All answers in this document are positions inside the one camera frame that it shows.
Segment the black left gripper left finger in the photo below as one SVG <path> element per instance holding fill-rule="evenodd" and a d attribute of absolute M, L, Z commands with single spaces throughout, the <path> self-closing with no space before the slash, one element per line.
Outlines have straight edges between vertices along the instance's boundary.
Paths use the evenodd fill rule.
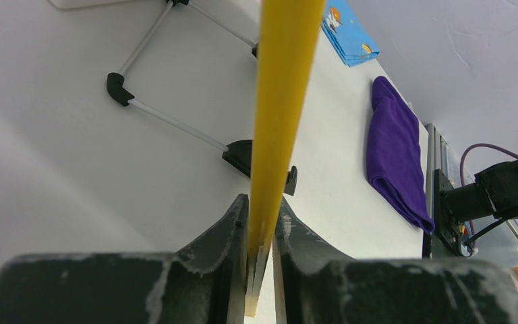
<path fill-rule="evenodd" d="M 175 323 L 243 323 L 249 199 L 179 250 L 174 266 Z"/>

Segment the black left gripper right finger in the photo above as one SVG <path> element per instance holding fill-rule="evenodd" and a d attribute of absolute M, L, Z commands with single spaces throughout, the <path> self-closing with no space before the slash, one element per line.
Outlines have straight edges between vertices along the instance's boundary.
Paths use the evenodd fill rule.
<path fill-rule="evenodd" d="M 281 201 L 273 238 L 277 323 L 344 323 L 342 266 L 354 258 L 325 241 Z"/>

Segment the yellow-framed whiteboard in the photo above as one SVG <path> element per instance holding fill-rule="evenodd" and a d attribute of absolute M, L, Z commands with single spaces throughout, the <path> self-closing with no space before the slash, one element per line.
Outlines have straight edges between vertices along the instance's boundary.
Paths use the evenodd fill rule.
<path fill-rule="evenodd" d="M 247 221 L 247 317 L 256 315 L 324 8 L 324 1 L 262 2 Z"/>

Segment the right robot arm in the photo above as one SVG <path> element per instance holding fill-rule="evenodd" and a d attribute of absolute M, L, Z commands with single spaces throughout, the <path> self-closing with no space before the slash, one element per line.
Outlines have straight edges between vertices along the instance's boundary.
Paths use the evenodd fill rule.
<path fill-rule="evenodd" d="M 435 235 L 455 257 L 468 257 L 473 244 L 510 219 L 518 219 L 518 160 L 502 162 L 475 174 L 473 183 L 454 188 L 440 169 L 434 176 Z M 461 227 L 492 216 L 495 222 L 463 239 Z"/>

